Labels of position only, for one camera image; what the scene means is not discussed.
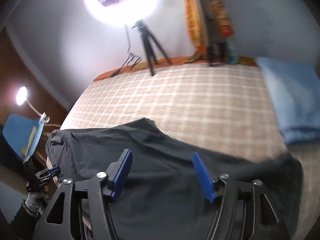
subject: blue plastic chair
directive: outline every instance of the blue plastic chair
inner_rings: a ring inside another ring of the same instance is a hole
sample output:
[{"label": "blue plastic chair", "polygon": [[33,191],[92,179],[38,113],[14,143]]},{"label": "blue plastic chair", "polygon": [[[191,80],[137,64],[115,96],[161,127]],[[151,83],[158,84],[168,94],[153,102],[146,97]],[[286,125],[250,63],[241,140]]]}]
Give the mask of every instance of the blue plastic chair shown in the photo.
[{"label": "blue plastic chair", "polygon": [[[44,122],[39,123],[39,120],[39,118],[31,120],[17,114],[10,114],[3,127],[2,134],[4,139],[22,161],[34,154],[39,143],[44,126]],[[34,126],[37,127],[37,131],[27,156],[24,156],[21,151],[27,145]]]}]

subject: checkered fabric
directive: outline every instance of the checkered fabric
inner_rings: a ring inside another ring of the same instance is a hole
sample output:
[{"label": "checkered fabric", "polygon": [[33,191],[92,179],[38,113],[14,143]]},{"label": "checkered fabric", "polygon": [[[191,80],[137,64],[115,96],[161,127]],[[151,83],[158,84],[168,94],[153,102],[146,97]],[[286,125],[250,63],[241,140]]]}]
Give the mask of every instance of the checkered fabric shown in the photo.
[{"label": "checkered fabric", "polygon": [[[114,127],[142,117],[180,141],[250,161],[286,151],[262,71],[244,65],[173,66],[154,77],[141,70],[94,82],[61,129]],[[289,150],[304,171],[293,238],[303,239],[320,214],[320,145]]]}]

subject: white cable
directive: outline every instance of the white cable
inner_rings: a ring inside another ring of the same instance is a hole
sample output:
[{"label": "white cable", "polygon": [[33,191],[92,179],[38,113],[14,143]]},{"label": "white cable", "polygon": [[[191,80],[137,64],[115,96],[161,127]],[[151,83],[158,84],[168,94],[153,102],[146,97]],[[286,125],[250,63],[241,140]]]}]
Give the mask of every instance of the white cable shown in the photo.
[{"label": "white cable", "polygon": [[37,115],[39,115],[40,117],[42,116],[42,114],[40,114],[40,113],[33,107],[33,105],[30,104],[30,102],[28,101],[28,99],[26,99],[26,102],[27,102],[28,105],[31,107],[31,109],[36,112]]},{"label": "white cable", "polygon": [[59,125],[59,124],[55,124],[55,123],[46,123],[46,124],[44,124],[44,126],[55,126],[55,127],[61,127],[61,125]]}]

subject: hanging orange cloth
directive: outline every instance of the hanging orange cloth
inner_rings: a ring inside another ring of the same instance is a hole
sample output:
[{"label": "hanging orange cloth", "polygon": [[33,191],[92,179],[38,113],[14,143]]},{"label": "hanging orange cloth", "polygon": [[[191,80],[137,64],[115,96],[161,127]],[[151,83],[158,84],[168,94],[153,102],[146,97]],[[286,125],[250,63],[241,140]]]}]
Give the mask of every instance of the hanging orange cloth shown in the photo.
[{"label": "hanging orange cloth", "polygon": [[[185,62],[195,62],[206,59],[206,46],[201,32],[201,20],[195,0],[184,0],[187,28],[191,42],[195,47],[195,53]],[[227,11],[224,9],[222,0],[212,0],[211,10],[218,21],[219,29],[223,36],[233,34]]]}]

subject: orange fabric border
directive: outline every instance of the orange fabric border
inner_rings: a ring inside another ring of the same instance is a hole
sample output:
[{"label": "orange fabric border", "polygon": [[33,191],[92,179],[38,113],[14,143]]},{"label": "orange fabric border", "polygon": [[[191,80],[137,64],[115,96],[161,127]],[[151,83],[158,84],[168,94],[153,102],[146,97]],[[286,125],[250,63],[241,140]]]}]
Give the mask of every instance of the orange fabric border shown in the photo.
[{"label": "orange fabric border", "polygon": [[[184,64],[199,64],[199,63],[207,63],[207,60],[199,60],[197,62],[192,62],[192,63],[186,63],[185,61],[188,60],[189,57],[173,57],[170,58],[172,61],[172,65],[170,65],[165,59],[159,59],[158,60],[158,64],[155,65],[153,63],[153,67],[156,68],[163,68],[163,67],[169,67],[169,66],[180,66],[180,65],[184,65]],[[257,64],[255,63],[254,58],[249,58],[249,57],[239,57],[238,60],[238,64],[242,64],[242,65],[248,65],[248,66],[254,66],[257,67]],[[130,70],[131,66],[125,66],[122,68],[121,72],[118,74],[122,74],[122,73],[133,73],[139,70],[143,70],[143,69],[148,69],[148,62],[141,62],[139,64],[137,64],[132,70]],[[99,81],[99,80],[103,80],[105,78],[109,78],[110,75],[116,71],[116,69],[110,70],[108,72],[105,72],[101,75],[99,75],[93,82]]]}]

